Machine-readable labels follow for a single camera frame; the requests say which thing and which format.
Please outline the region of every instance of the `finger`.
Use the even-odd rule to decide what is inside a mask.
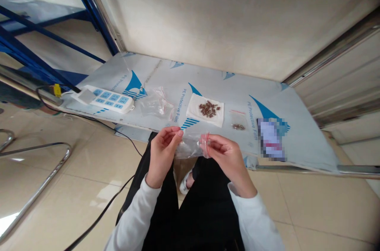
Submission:
[[[177,132],[172,131],[167,136],[165,136],[164,143],[166,146],[168,146],[170,144],[171,140],[173,139],[173,137],[176,133]]]
[[[162,137],[164,138],[165,135],[167,135],[168,133],[172,132],[172,131],[179,131],[181,128],[178,127],[178,126],[169,126],[169,127],[164,127],[163,129],[161,129],[161,131],[157,134],[158,137]]]
[[[223,157],[223,154],[215,150],[213,147],[201,144],[200,147],[202,148],[204,152],[204,156],[213,158],[216,162],[219,162],[221,157]]]
[[[219,151],[223,147],[223,145],[221,145],[215,141],[210,142],[210,146],[217,151]]]
[[[176,133],[177,133],[176,131],[169,132],[169,133],[167,133],[167,134],[164,136],[164,139],[167,140],[167,139],[170,138],[170,140],[171,140],[171,138],[172,138]]]
[[[170,144],[168,145],[168,148],[174,153],[177,149],[178,144],[182,141],[183,136],[183,130],[179,130],[171,140]]]
[[[209,134],[208,135],[208,138],[211,140],[211,141],[215,141],[221,145],[226,145],[226,144],[231,144],[232,143],[232,140],[229,140],[228,138],[225,138],[221,135],[218,135],[218,134]]]

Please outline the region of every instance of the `person's left hand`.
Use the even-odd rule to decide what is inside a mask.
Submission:
[[[151,188],[159,188],[174,159],[174,153],[181,142],[183,130],[178,126],[163,128],[150,144],[149,172],[145,178]]]

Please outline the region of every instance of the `metal chair leg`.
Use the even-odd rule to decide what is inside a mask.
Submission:
[[[8,134],[8,139],[0,146],[0,152],[2,152],[2,150],[4,150],[9,144],[12,143],[13,140],[15,140],[15,134],[13,131],[10,131],[8,129],[0,129],[0,133]]]
[[[5,147],[7,147],[13,140],[14,140],[14,133],[10,130],[2,129],[0,132],[8,133],[8,140],[3,144],[0,148],[0,151],[3,150]],[[40,146],[34,146],[29,147],[25,149],[19,149],[15,151],[9,151],[9,152],[3,152],[0,153],[0,159],[8,156],[12,156],[15,154],[20,154],[28,151],[34,151],[39,149],[44,149],[47,147],[52,146],[58,146],[58,145],[65,145],[67,147],[65,156],[62,158],[62,160],[58,163],[58,165],[54,168],[54,170],[50,173],[50,175],[46,178],[46,180],[42,183],[42,185],[38,188],[38,190],[35,192],[35,194],[28,200],[28,202],[23,206],[19,214],[15,217],[13,222],[8,226],[8,228],[4,231],[3,234],[0,234],[0,243],[8,236],[8,234],[12,231],[12,229],[17,225],[17,223],[22,219],[22,217],[25,215],[25,213],[28,211],[28,209],[31,207],[31,205],[35,202],[35,200],[39,197],[39,195],[42,193],[42,191],[47,187],[49,182],[54,178],[54,176],[57,174],[57,172],[62,168],[62,166],[66,163],[66,161],[71,156],[72,148],[68,143],[65,142],[56,142],[56,143],[50,143],[46,145],[40,145]]]

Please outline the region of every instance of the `hand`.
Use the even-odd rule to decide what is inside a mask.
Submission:
[[[151,188],[159,188],[174,159],[174,153],[181,142],[183,130],[178,126],[163,128],[150,144],[149,171],[146,183]]]
[[[249,177],[244,165],[243,156],[239,145],[223,136],[210,134],[210,145],[201,146],[208,155],[213,158],[231,180],[242,198],[253,198],[257,195],[257,189]]]

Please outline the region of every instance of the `metal frame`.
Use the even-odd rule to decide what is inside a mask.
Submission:
[[[0,133],[6,133],[8,134],[7,141],[2,144],[0,147],[0,152],[4,150],[7,146],[9,146],[12,141],[14,140],[14,133],[10,130],[6,129],[0,129]],[[29,208],[32,206],[32,204],[36,201],[36,199],[39,197],[39,195],[43,192],[43,190],[47,187],[47,185],[50,183],[50,181],[54,178],[54,176],[58,173],[58,171],[62,168],[62,166],[66,163],[66,161],[69,159],[72,148],[69,144],[65,142],[55,142],[50,143],[46,145],[40,145],[40,146],[34,146],[9,152],[3,152],[0,153],[0,159],[9,157],[15,154],[20,154],[28,151],[35,151],[39,149],[44,149],[48,147],[58,146],[58,145],[64,145],[67,147],[65,156],[62,158],[61,161],[59,161],[58,165],[54,168],[54,170],[50,173],[50,175],[46,178],[46,180],[42,183],[42,185],[38,188],[38,190],[34,193],[34,195],[28,200],[28,202],[23,206],[19,214],[16,216],[16,218],[13,220],[13,222],[8,226],[8,228],[4,231],[3,234],[0,234],[0,243],[10,234],[10,232],[15,228],[17,223],[24,217],[26,212],[29,210]]]
[[[291,87],[314,75],[359,42],[370,37],[380,29],[380,6],[356,23],[352,28],[329,44],[325,49],[311,58],[291,76],[283,81]]]
[[[78,11],[76,13],[64,15],[62,17],[58,17],[55,19],[51,19],[48,21],[41,22],[41,23],[35,23],[35,25],[38,25],[39,27],[47,27],[50,25],[54,25],[56,23],[60,23],[62,21],[69,20],[69,19],[78,19],[78,20],[83,20],[83,21],[90,21],[87,11],[82,10],[82,11]],[[12,30],[12,34],[13,34],[13,36],[17,36],[17,35],[25,34],[25,33],[32,32],[32,31],[33,31],[33,29],[30,29],[28,27],[23,27],[20,29]]]
[[[291,173],[291,174],[308,174],[308,175],[325,175],[334,177],[361,178],[380,180],[380,166],[367,165],[338,165],[340,174],[320,173],[296,166],[288,165],[257,165],[256,171],[275,172],[275,173]]]
[[[111,54],[116,55],[124,49],[124,46],[117,38],[117,33],[106,14],[101,0],[82,0],[82,2],[90,15],[90,19],[95,29],[100,31],[103,35]]]
[[[22,76],[13,73],[12,71],[0,66],[0,82],[3,82],[37,100],[40,98],[37,95],[37,88],[34,83],[23,78]],[[63,100],[50,94],[45,90],[40,90],[40,96],[44,99],[44,102],[50,106],[60,106],[63,103]]]
[[[51,84],[65,84],[71,89],[75,86],[59,74],[56,70],[46,64],[41,58],[34,54],[28,47],[17,40],[11,33],[6,31],[0,26],[0,45],[8,48],[9,51],[6,53],[11,57],[15,58],[24,66],[27,66],[32,71],[35,71],[43,81]]]
[[[66,39],[62,38],[62,37],[59,37],[58,35],[44,29],[43,27],[39,26],[39,25],[36,25],[35,23],[27,20],[26,18],[23,18],[21,16],[19,16],[18,14],[6,9],[5,7],[3,6],[0,6],[0,14],[3,14],[5,15],[6,17],[10,18],[11,20],[14,20],[14,21],[17,21],[23,25],[25,25],[26,27],[29,27],[31,28],[32,30],[35,30],[47,37],[50,37],[51,39],[54,39],[55,41],[58,41],[84,55],[87,55],[88,57],[91,57],[92,59],[95,59],[96,61],[99,61],[100,63],[105,63],[106,61],[104,61],[103,59],[93,55],[92,53],[89,53],[88,51],[82,49],[81,47],[67,41]]]

